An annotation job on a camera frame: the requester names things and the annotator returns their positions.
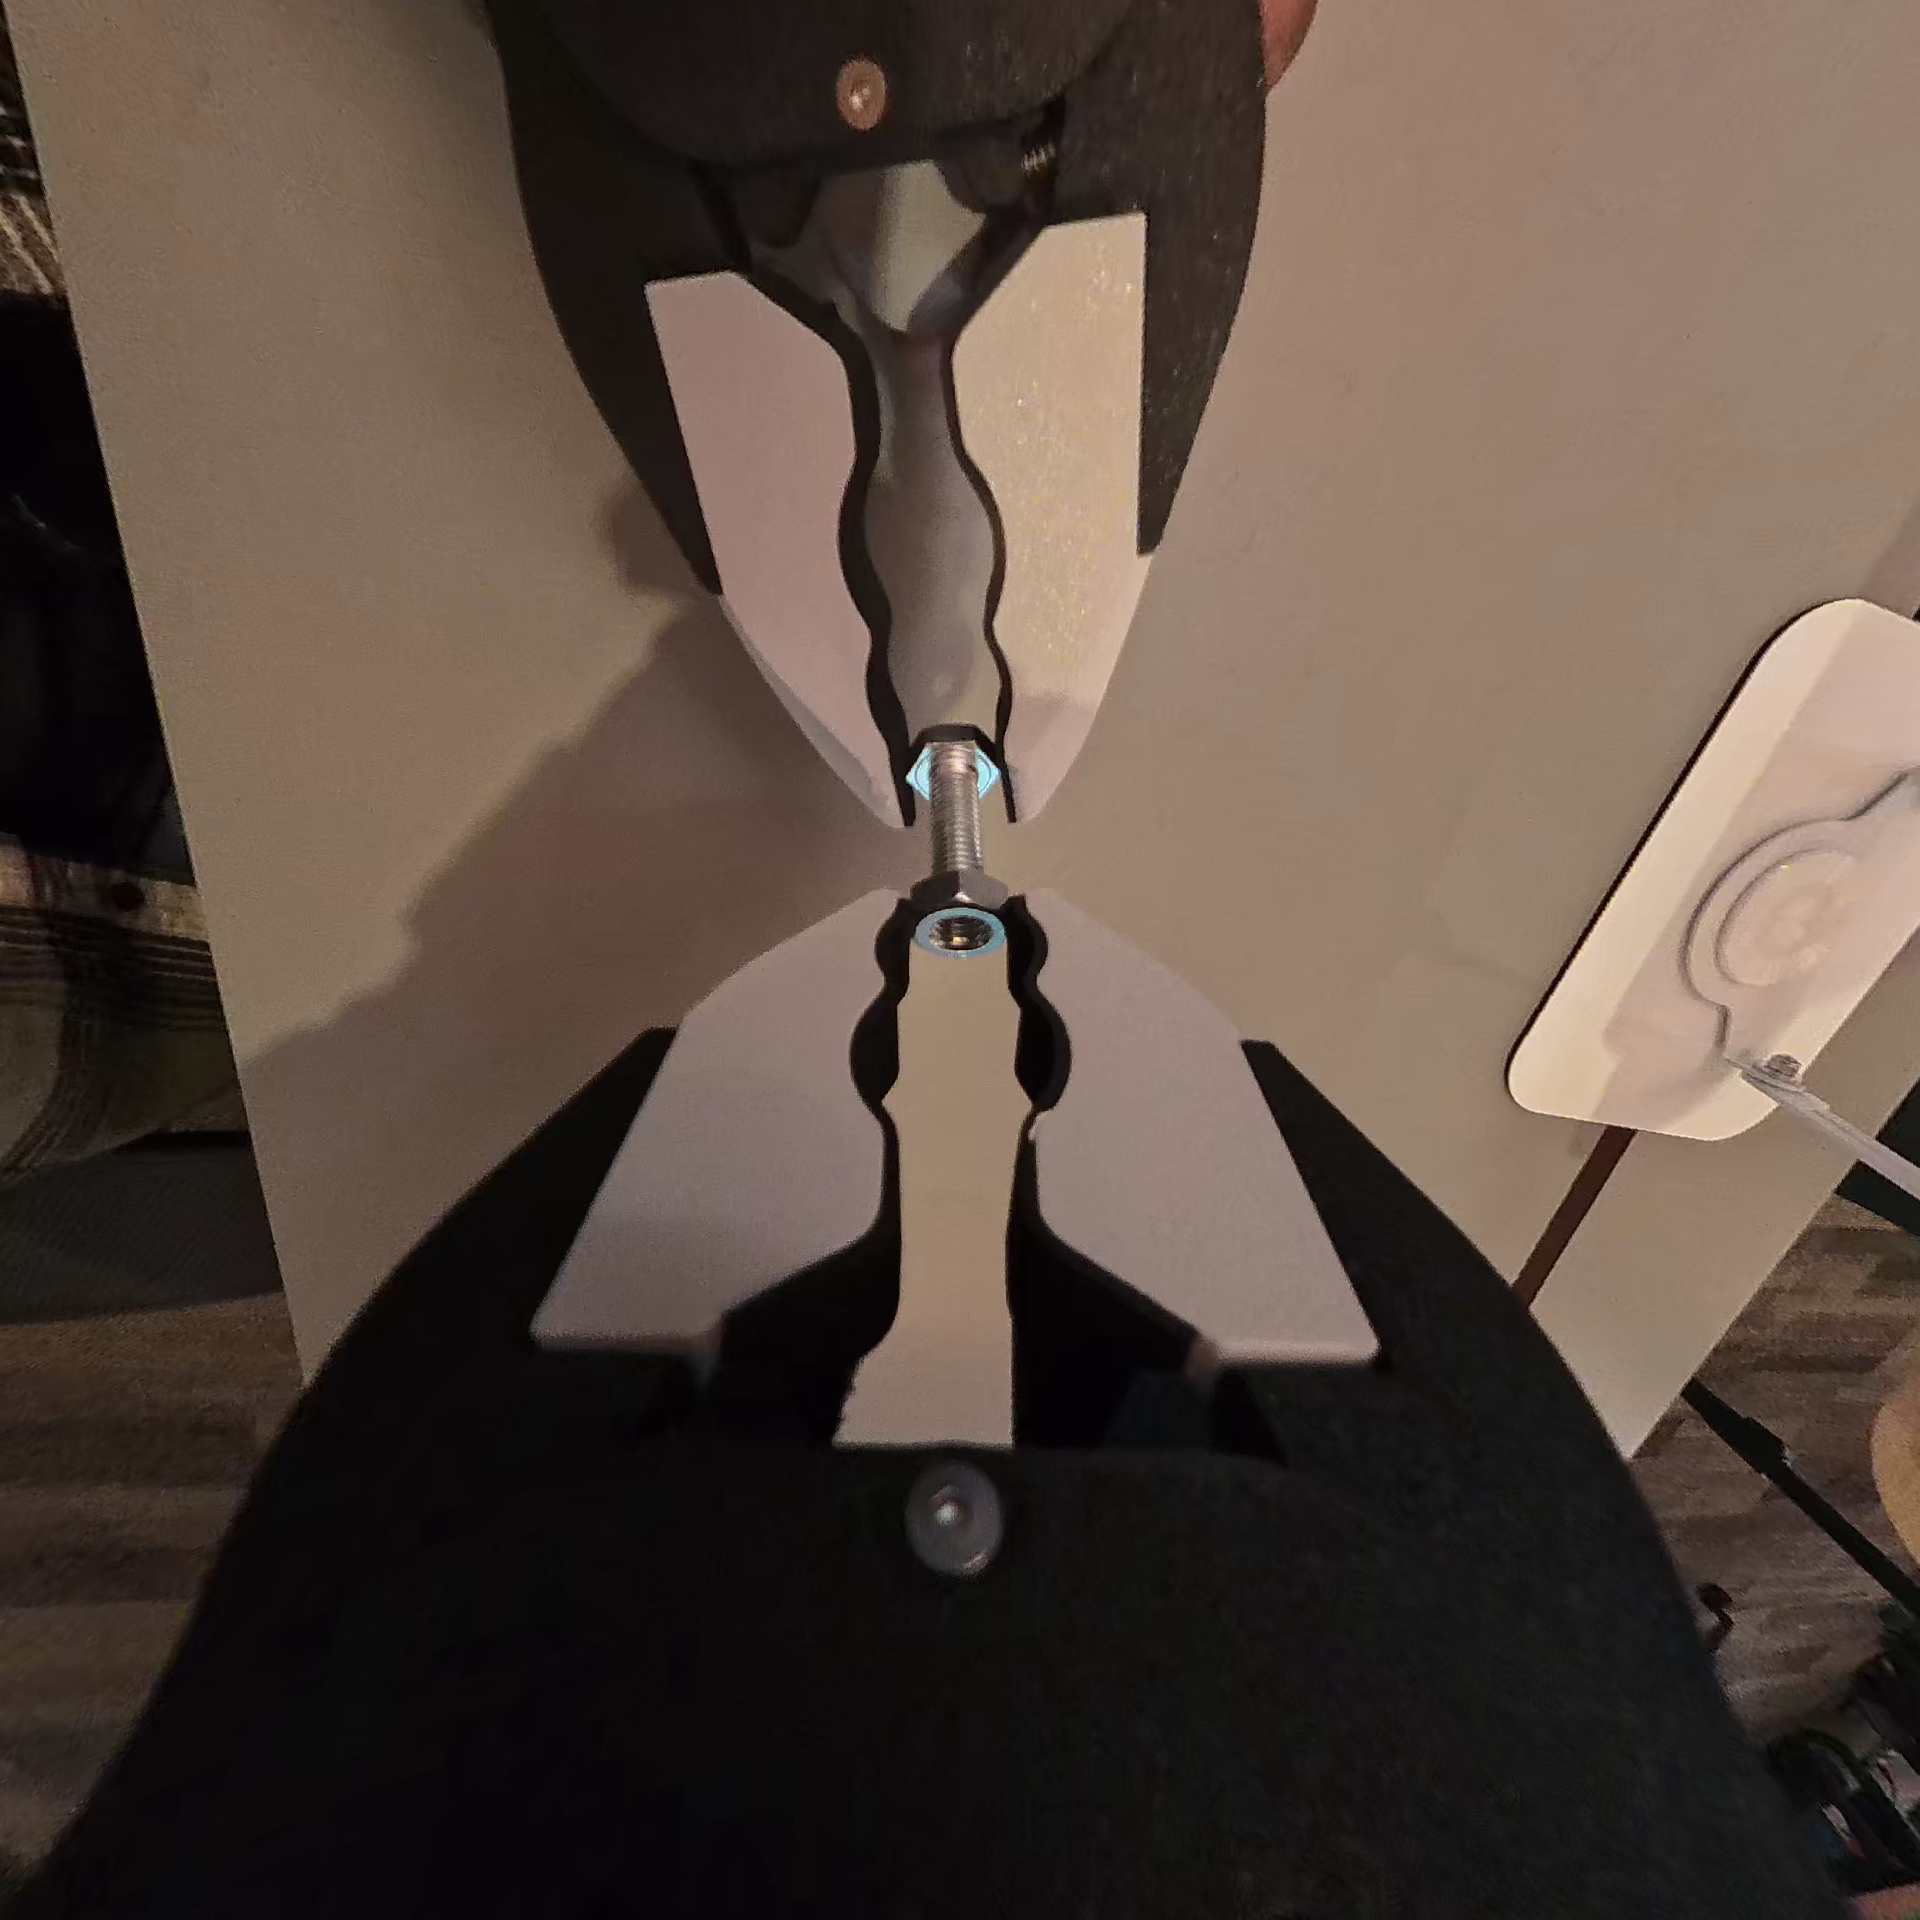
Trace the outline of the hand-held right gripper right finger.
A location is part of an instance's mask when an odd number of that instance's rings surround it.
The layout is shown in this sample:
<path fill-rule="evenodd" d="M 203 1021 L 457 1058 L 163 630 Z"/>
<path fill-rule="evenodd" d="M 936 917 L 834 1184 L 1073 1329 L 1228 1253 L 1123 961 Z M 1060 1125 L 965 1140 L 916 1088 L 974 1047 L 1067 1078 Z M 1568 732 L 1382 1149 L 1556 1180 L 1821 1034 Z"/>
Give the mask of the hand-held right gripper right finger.
<path fill-rule="evenodd" d="M 1060 894 L 1029 894 L 1065 1042 L 1030 1126 L 1043 1229 L 1150 1306 L 1186 1370 L 1360 1369 L 1379 1337 L 1242 1032 Z"/>

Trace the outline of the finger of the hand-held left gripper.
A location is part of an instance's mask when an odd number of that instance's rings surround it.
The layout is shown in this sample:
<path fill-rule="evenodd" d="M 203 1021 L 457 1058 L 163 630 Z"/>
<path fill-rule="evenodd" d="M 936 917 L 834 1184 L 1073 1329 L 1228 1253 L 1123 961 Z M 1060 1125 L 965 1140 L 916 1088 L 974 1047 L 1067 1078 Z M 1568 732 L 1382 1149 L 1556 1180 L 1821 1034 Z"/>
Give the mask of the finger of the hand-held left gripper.
<path fill-rule="evenodd" d="M 1041 228 L 952 353 L 958 440 L 998 542 L 988 634 L 1021 822 L 1085 746 L 1146 588 L 1142 343 L 1146 217 L 1129 209 Z"/>
<path fill-rule="evenodd" d="M 864 343 L 772 272 L 656 279 L 644 297 L 728 624 L 841 783 L 906 828 L 899 722 L 872 695 L 890 614 L 860 527 L 877 446 Z"/>

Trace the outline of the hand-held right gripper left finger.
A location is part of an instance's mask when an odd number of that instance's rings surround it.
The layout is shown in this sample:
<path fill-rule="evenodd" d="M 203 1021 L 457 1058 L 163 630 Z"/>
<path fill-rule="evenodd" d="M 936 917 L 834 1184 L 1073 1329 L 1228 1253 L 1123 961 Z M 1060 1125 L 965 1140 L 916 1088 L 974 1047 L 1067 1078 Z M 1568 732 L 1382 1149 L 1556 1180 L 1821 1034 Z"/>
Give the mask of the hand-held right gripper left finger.
<path fill-rule="evenodd" d="M 852 1045 L 899 902 L 841 904 L 689 1009 L 536 1312 L 541 1349 L 707 1352 L 874 1226 L 884 1136 Z"/>

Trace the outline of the silver hex bolt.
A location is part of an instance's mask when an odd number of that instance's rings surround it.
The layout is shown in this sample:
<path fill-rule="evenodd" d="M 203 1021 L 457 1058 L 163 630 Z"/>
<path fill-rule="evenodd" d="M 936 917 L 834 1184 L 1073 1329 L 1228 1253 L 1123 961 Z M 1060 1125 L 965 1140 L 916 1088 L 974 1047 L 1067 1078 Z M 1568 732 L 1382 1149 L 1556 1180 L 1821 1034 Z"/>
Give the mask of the silver hex bolt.
<path fill-rule="evenodd" d="M 1009 888 L 982 872 L 930 874 L 906 896 L 909 941 L 936 957 L 974 957 L 1005 945 Z"/>
<path fill-rule="evenodd" d="M 985 799 L 1002 783 L 1002 764 L 977 727 L 940 725 L 921 733 L 906 785 L 928 832 L 928 887 L 954 884 L 988 896 Z"/>

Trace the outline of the white flat stand base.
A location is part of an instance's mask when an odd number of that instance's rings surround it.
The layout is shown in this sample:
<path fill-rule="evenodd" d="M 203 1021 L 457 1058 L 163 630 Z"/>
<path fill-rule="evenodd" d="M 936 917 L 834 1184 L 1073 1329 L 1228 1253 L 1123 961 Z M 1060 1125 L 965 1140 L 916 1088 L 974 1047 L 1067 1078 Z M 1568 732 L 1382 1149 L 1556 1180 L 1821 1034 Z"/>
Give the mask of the white flat stand base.
<path fill-rule="evenodd" d="M 1865 599 L 1762 647 L 1572 945 L 1507 1063 L 1529 1112 L 1638 1136 L 1736 1138 L 1774 1109 L 1716 1050 L 1685 941 L 1755 842 L 1843 817 L 1917 772 L 1917 626 Z"/>

